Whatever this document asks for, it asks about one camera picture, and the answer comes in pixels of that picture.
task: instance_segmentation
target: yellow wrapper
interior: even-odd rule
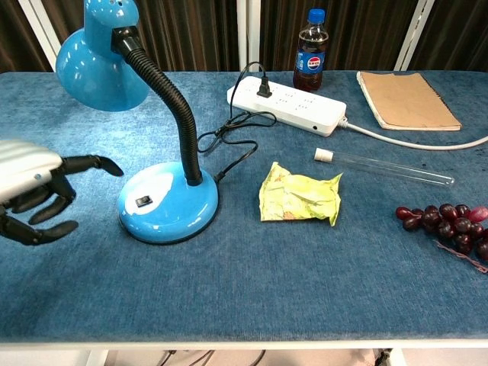
[[[273,162],[271,171],[259,190],[261,221],[329,218],[336,224],[341,198],[339,180],[317,181],[304,175],[292,175]]]

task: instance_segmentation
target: notebook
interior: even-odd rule
[[[462,127],[419,73],[358,72],[357,79],[376,120],[384,129],[457,131]]]

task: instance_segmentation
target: power strip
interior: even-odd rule
[[[272,96],[261,97],[261,79],[248,76],[241,80],[234,95],[233,106],[251,112],[271,112],[285,124],[322,136],[329,136],[345,118],[345,103],[307,93],[285,85],[269,82]],[[230,103],[234,87],[227,91]]]

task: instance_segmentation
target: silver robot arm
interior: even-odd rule
[[[7,215],[11,210],[19,214],[47,201],[52,204],[36,212],[30,225],[42,223],[63,212],[76,197],[66,175],[90,168],[104,169],[111,175],[124,172],[103,156],[71,156],[62,158],[46,147],[21,140],[0,140],[0,235],[36,246],[58,240],[78,227],[76,221],[65,221],[47,230],[33,227]]]

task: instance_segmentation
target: pepsi bottle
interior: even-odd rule
[[[310,9],[308,25],[298,36],[293,85],[305,92],[315,91],[322,84],[323,64],[329,43],[329,35],[324,28],[325,20],[326,12],[323,9]]]

